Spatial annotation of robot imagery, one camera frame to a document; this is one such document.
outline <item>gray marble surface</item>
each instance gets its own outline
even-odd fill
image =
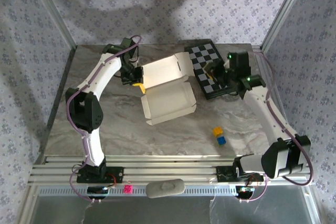
[[[184,51],[185,44],[141,45],[139,64]],[[76,87],[88,76],[98,62],[103,46],[78,46],[65,90]],[[251,45],[216,45],[224,57],[230,50]],[[250,54],[252,72],[257,63]],[[106,155],[224,155],[235,156],[262,153],[268,147],[266,135],[256,116],[239,98],[224,95],[206,100],[195,77],[190,77],[197,102],[192,114],[154,126],[146,123],[138,87],[123,86],[120,79],[112,78],[104,90],[100,104],[104,119],[100,128],[101,145]],[[227,143],[219,146],[213,136],[214,127],[221,126]],[[62,96],[55,122],[49,135],[45,155],[82,155],[80,135],[66,117],[65,97]]]

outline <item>yellow object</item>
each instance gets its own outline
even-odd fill
[[[212,81],[214,80],[210,74],[208,74],[207,72],[205,72],[205,74],[206,74],[206,76],[208,76]]]
[[[223,134],[223,129],[221,127],[215,127],[214,128],[214,135],[215,135],[215,137],[218,137],[221,134]]]
[[[135,87],[140,87],[142,93],[143,93],[143,94],[146,93],[145,86],[144,86],[142,83],[135,83],[135,84],[133,84],[133,86],[135,86]]]

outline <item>patterned wallpaper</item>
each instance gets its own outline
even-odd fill
[[[78,44],[211,38],[260,45],[284,0],[54,0]]]
[[[311,139],[315,182],[336,223],[336,0],[297,0],[267,55],[289,122]]]
[[[0,4],[0,223],[13,223],[70,49],[40,0]]]

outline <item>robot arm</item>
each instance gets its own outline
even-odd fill
[[[103,181],[106,160],[100,145],[99,127],[103,111],[99,99],[106,85],[120,71],[123,84],[142,83],[142,67],[134,67],[133,57],[140,40],[124,38],[121,45],[108,44],[90,75],[77,88],[66,91],[67,116],[73,127],[82,134],[86,160],[80,172],[94,181]]]
[[[90,75],[85,79],[83,83],[77,86],[77,89],[83,88],[85,85],[88,85],[86,89],[83,90],[83,93],[93,93],[93,95],[97,98],[98,102],[100,100],[100,96],[105,89],[106,85],[109,83],[111,78],[121,69],[121,59],[120,57],[114,58],[110,60],[108,63],[104,63],[109,57],[113,54],[106,53],[102,54],[99,62],[92,70]],[[94,77],[94,81],[91,84],[89,80]],[[98,115],[96,120],[102,118],[102,115]],[[87,132],[87,137],[84,139],[87,142],[88,147],[88,161],[87,164],[91,166],[99,166],[105,156],[101,149],[100,145],[100,137],[99,137],[99,127],[92,130],[92,132]]]
[[[307,136],[299,136],[286,122],[272,98],[267,97],[268,89],[263,79],[259,75],[251,75],[247,52],[229,53],[228,59],[227,69],[224,67],[227,64],[220,59],[207,64],[204,70],[222,87],[235,89],[256,114],[270,144],[264,155],[236,158],[236,175],[239,177],[247,173],[265,173],[269,178],[277,178],[302,171],[307,164],[305,155],[309,152],[310,140]]]

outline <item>blue cube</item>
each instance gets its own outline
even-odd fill
[[[223,136],[218,137],[217,141],[218,141],[219,145],[223,145],[223,144],[226,143],[225,137],[223,137]]]

